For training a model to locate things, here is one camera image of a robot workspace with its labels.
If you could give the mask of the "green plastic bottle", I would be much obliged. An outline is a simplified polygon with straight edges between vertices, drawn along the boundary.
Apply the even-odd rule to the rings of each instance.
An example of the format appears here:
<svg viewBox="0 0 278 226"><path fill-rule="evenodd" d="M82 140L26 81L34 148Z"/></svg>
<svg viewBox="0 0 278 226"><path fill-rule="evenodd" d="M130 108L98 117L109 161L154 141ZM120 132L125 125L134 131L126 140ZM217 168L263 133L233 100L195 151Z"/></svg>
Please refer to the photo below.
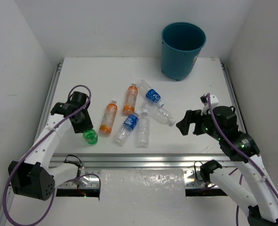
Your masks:
<svg viewBox="0 0 278 226"><path fill-rule="evenodd" d="M94 145L98 142L98 134L94 129L84 131L83 138L90 145Z"/></svg>

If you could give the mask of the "blue label bottle front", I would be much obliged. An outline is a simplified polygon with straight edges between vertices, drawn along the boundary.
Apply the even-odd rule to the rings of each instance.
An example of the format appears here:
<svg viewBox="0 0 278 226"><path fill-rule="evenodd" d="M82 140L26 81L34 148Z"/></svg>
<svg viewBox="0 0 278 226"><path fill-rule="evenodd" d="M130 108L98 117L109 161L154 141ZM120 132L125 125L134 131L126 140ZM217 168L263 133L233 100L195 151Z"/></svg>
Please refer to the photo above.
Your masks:
<svg viewBox="0 0 278 226"><path fill-rule="evenodd" d="M135 129L139 121L139 112L136 111L130 114L127 119L123 122L120 129L116 132L114 136L114 142L119 146L123 146L130 134Z"/></svg>

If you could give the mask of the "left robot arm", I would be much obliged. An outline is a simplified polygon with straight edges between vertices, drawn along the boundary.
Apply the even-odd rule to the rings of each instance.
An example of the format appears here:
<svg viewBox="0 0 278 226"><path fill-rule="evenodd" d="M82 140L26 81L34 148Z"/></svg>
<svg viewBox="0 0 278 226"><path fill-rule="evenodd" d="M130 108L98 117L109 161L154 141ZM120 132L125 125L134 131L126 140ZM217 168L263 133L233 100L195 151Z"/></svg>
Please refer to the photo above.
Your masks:
<svg viewBox="0 0 278 226"><path fill-rule="evenodd" d="M46 125L21 162L12 161L8 167L14 194L47 200L63 183L79 177L83 164L65 160L49 169L51 158L64 134L73 129L76 134L93 128L88 107L90 98L82 92L73 92L65 103L52 108Z"/></svg>

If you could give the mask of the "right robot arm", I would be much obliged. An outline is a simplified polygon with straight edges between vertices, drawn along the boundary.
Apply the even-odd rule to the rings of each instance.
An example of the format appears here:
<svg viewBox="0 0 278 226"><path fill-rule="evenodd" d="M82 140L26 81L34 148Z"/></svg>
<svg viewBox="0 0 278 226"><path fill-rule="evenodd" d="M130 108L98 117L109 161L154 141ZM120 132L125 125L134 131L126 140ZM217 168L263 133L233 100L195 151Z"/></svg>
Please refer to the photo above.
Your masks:
<svg viewBox="0 0 278 226"><path fill-rule="evenodd" d="M200 166L202 180L216 184L227 194L244 212L249 225L278 226L278 192L264 168L255 141L239 131L235 108L218 106L206 114L201 110L187 110L176 126L186 136L192 123L195 124L195 135L207 134L219 142L221 150L241 172L250 190L245 190L223 172L222 165L216 160Z"/></svg>

